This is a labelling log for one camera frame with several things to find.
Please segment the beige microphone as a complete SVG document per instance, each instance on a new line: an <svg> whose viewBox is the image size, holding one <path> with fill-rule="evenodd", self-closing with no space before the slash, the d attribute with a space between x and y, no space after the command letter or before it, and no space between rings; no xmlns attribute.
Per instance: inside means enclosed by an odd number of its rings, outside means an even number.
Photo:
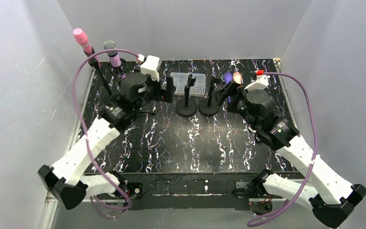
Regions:
<svg viewBox="0 0 366 229"><path fill-rule="evenodd" d="M233 73L233 81L235 83L242 84L243 83L242 75L239 72L234 72Z"/></svg>

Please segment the purple microphone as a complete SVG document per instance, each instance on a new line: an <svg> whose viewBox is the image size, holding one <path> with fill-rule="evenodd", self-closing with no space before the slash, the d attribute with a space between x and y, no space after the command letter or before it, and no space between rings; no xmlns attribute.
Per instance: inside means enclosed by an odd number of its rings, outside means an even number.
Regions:
<svg viewBox="0 0 366 229"><path fill-rule="evenodd" d="M223 77L225 87L233 80L233 75L229 72L226 72Z"/></svg>

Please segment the black round-base stand for beige microphone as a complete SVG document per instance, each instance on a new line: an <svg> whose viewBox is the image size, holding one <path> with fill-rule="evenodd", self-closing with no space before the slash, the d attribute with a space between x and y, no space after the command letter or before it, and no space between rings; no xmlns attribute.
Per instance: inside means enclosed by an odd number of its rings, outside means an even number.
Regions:
<svg viewBox="0 0 366 229"><path fill-rule="evenodd" d="M184 87L184 98L176 104L176 112L182 117L191 117L197 112L197 102L190 98L190 89L194 86L196 77L188 75L187 84Z"/></svg>

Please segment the black stand for purple microphone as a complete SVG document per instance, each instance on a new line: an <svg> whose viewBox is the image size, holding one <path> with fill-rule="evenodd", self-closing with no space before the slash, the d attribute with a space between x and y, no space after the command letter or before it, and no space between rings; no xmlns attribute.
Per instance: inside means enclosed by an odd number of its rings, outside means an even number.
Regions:
<svg viewBox="0 0 366 229"><path fill-rule="evenodd" d="M219 107L215 104L212 93L214 92L216 86L219 85L221 82L222 79L220 78L213 78L210 81L208 97L206 99L202 99L201 102L198 104L198 111L203 116L210 117L218 113Z"/></svg>

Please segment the grey-headed glitter microphone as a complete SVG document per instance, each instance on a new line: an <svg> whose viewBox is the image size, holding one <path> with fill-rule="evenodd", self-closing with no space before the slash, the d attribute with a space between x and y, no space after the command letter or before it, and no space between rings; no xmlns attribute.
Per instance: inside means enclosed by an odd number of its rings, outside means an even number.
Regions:
<svg viewBox="0 0 366 229"><path fill-rule="evenodd" d="M116 49L117 45L114 41L105 41L103 44L105 50ZM118 52L107 52L109 57L112 72L117 75L121 80L126 78L125 70L123 67L123 61L118 55Z"/></svg>

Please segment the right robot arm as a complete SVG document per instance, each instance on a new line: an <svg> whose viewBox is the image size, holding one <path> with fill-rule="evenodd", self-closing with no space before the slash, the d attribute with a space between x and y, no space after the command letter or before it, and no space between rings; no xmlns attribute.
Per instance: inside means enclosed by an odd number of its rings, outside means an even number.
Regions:
<svg viewBox="0 0 366 229"><path fill-rule="evenodd" d="M352 184L337 174L308 145L299 131L276 114L276 104L264 87L252 83L244 86L230 82L213 92L217 106L228 102L227 110L239 114L266 146L284 157L305 177L302 183L263 170L252 180L260 196L283 197L283 210L297 203L312 211L325 226L338 228L366 196L366 188Z"/></svg>

